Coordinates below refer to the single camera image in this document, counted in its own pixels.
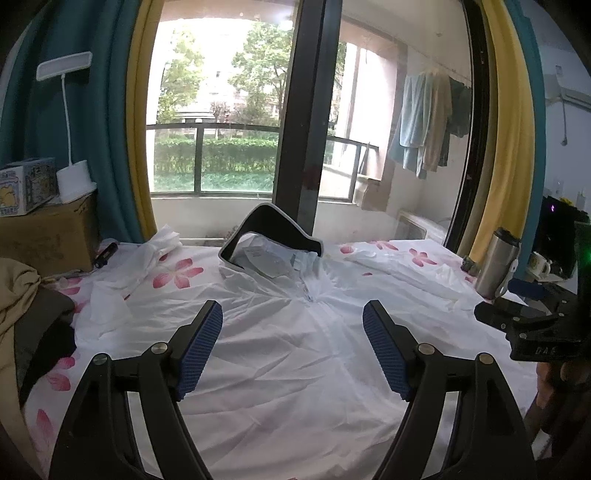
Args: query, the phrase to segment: blue gripper pad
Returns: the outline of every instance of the blue gripper pad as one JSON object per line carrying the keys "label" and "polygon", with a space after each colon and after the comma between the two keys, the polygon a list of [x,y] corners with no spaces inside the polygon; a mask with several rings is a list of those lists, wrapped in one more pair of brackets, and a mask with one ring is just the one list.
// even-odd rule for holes
{"label": "blue gripper pad", "polygon": [[185,349],[184,354],[178,359],[178,384],[175,389],[176,401],[181,401],[187,393],[195,390],[203,368],[205,368],[209,355],[212,353],[213,346],[222,330],[222,307],[217,302],[212,302],[212,304],[209,307],[209,311],[206,312],[192,342]]}
{"label": "blue gripper pad", "polygon": [[406,362],[392,336],[384,326],[384,321],[391,322],[392,319],[381,305],[379,306],[383,312],[380,315],[372,303],[369,302],[363,308],[363,329],[368,336],[376,357],[378,357],[378,362],[386,376],[388,385],[392,391],[400,393],[403,400],[408,401],[413,388],[408,383]]}
{"label": "blue gripper pad", "polygon": [[547,295],[546,289],[543,285],[519,280],[518,278],[512,278],[509,281],[508,287],[511,293],[531,300],[544,300]]}

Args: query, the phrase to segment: screw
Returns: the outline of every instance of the screw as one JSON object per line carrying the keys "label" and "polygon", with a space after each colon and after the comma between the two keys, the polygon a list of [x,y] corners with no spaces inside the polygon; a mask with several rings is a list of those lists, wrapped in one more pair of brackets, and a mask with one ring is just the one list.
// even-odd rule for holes
{"label": "screw", "polygon": [[495,359],[489,353],[481,353],[478,357],[478,360],[480,360],[485,365],[492,365],[495,362]]}
{"label": "screw", "polygon": [[94,363],[95,365],[103,365],[106,363],[106,361],[107,356],[104,353],[99,353],[98,355],[95,355],[92,359],[92,363]]}
{"label": "screw", "polygon": [[166,350],[168,350],[168,345],[166,345],[164,342],[158,342],[153,344],[150,350],[152,350],[152,353],[160,355],[161,353],[164,353]]}
{"label": "screw", "polygon": [[435,353],[435,347],[430,343],[421,343],[418,346],[418,351],[421,352],[423,355],[432,355]]}

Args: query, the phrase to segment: teal curtain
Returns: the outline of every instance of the teal curtain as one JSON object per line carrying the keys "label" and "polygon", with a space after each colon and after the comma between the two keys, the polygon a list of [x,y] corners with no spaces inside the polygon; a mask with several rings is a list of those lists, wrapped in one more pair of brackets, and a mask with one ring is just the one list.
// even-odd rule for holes
{"label": "teal curtain", "polygon": [[546,105],[544,93],[544,73],[540,59],[540,48],[535,39],[531,21],[521,8],[519,0],[505,0],[509,15],[513,20],[530,77],[531,96],[534,101],[535,123],[535,154],[534,176],[531,186],[530,206],[525,220],[525,228],[521,239],[519,267],[515,272],[517,278],[524,278],[525,268],[534,246],[535,232],[540,221],[542,198],[544,196],[544,179],[546,174]]}
{"label": "teal curtain", "polygon": [[54,157],[67,166],[60,78],[37,82],[37,65],[81,51],[90,69],[66,76],[72,160],[87,160],[98,185],[103,238],[143,242],[125,136],[125,88],[140,0],[53,0],[35,17],[18,53],[0,124],[0,164]]}

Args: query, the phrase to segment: yellow curtain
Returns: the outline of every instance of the yellow curtain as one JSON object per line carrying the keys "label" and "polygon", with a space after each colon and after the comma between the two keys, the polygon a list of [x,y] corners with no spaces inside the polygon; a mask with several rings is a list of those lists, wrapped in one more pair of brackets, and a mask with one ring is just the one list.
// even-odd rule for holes
{"label": "yellow curtain", "polygon": [[129,173],[144,239],[156,233],[146,164],[146,101],[152,50],[164,0],[142,0],[131,39],[125,97]]}
{"label": "yellow curtain", "polygon": [[481,263],[494,231],[521,237],[534,170],[534,107],[521,43],[503,1],[482,0],[496,57],[498,121],[491,188],[470,258]]}
{"label": "yellow curtain", "polygon": [[[479,2],[479,6],[482,9],[482,2]],[[484,208],[486,206],[486,200],[488,193],[491,189],[492,180],[492,169],[495,165],[495,148],[496,148],[496,126],[499,118],[499,107],[498,107],[498,91],[496,88],[496,57],[495,49],[492,48],[492,35],[491,28],[484,16],[484,26],[486,30],[486,43],[490,45],[488,48],[488,70],[489,70],[489,114],[488,114],[488,136],[486,138],[486,150],[484,156],[484,162],[482,165],[482,173],[480,174],[480,182],[478,183],[478,190],[476,192],[476,198],[474,199],[474,205],[470,213],[470,218],[464,231],[464,236],[460,243],[460,247],[457,250],[457,254],[460,257],[465,257],[470,254],[476,234],[478,233],[478,227],[484,214]]]}

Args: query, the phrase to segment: cable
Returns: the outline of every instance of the cable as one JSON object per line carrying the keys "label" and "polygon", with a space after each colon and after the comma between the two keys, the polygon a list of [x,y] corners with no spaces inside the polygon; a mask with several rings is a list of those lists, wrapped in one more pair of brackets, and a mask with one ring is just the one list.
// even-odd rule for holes
{"label": "cable", "polygon": [[564,140],[560,144],[566,147],[569,144],[569,139],[566,136],[566,107],[564,106],[564,98],[562,98],[562,95],[560,97],[562,100],[562,115],[564,116]]}
{"label": "cable", "polygon": [[66,102],[66,74],[61,74],[61,95],[64,99],[64,110],[66,111],[66,128],[68,130],[68,162],[72,166],[72,137],[70,136],[70,117],[68,116],[68,104]]}

